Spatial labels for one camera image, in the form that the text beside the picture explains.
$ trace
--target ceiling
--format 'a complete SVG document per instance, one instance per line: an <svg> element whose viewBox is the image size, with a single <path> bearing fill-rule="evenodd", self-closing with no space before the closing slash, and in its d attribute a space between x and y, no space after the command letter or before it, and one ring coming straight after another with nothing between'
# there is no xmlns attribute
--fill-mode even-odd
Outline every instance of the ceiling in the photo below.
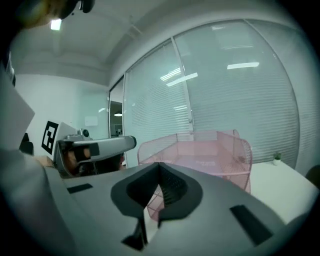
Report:
<svg viewBox="0 0 320 256"><path fill-rule="evenodd" d="M70 77L108 85L122 50L164 15L195 0L96 0L74 11L60 31L50 25L22 31L11 45L16 74Z"/></svg>

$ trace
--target pink wire basket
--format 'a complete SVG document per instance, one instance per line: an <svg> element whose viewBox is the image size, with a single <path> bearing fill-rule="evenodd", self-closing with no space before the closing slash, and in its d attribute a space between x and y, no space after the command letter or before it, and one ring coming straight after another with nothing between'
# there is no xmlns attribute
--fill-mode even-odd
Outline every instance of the pink wire basket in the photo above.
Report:
<svg viewBox="0 0 320 256"><path fill-rule="evenodd" d="M139 165L164 162L194 169L233 182L250 193L252 150L236 130L182 132L142 143ZM147 205L157 221L164 200L160 186Z"/></svg>

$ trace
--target small potted plant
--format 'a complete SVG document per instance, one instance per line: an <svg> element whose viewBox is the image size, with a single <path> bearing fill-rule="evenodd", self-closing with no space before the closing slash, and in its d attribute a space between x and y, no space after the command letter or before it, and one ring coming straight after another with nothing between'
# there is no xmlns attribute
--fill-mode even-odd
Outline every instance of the small potted plant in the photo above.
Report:
<svg viewBox="0 0 320 256"><path fill-rule="evenodd" d="M278 166L280 164L280 162L281 162L281 153L277 152L273 156L274 156L273 164L275 166Z"/></svg>

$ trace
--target pink mesh basket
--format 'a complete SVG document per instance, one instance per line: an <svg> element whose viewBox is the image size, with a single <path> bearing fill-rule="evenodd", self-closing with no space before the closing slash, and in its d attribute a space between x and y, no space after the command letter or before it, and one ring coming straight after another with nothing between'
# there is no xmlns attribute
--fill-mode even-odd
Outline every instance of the pink mesh basket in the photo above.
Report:
<svg viewBox="0 0 320 256"><path fill-rule="evenodd" d="M164 162L194 169L229 180L250 193L252 151L236 130L183 132L142 143L139 165ZM164 208L158 186L147 205L150 217L157 221Z"/></svg>

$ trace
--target white table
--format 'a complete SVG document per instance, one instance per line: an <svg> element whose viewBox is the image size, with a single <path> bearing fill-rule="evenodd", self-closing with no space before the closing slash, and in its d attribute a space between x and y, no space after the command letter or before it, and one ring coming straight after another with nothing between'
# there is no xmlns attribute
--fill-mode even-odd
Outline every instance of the white table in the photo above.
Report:
<svg viewBox="0 0 320 256"><path fill-rule="evenodd" d="M251 194L289 223L313 206L319 190L300 173L281 162L254 163L250 174Z"/></svg>

